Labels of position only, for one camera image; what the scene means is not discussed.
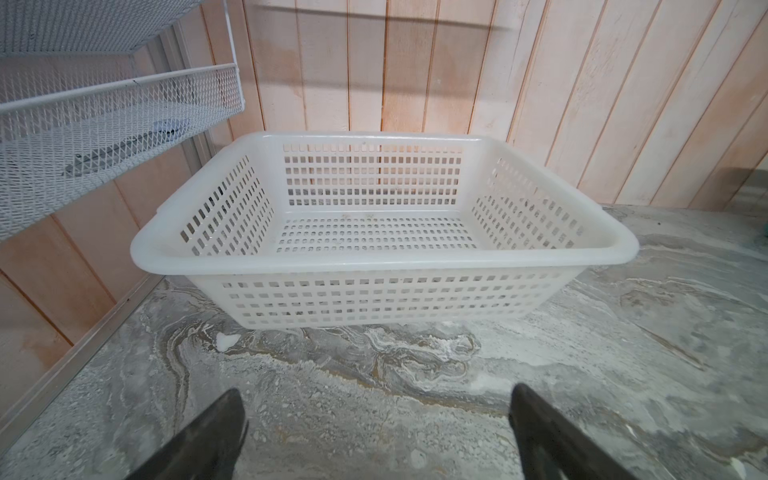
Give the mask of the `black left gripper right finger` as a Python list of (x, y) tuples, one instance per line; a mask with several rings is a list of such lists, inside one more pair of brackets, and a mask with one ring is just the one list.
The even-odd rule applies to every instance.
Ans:
[(524, 383), (514, 386), (508, 421), (526, 479), (625, 479), (634, 475)]

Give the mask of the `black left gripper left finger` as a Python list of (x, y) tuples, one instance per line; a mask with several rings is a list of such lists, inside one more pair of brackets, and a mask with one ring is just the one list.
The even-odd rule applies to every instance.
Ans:
[(231, 479), (248, 428), (241, 393), (231, 388), (128, 477)]

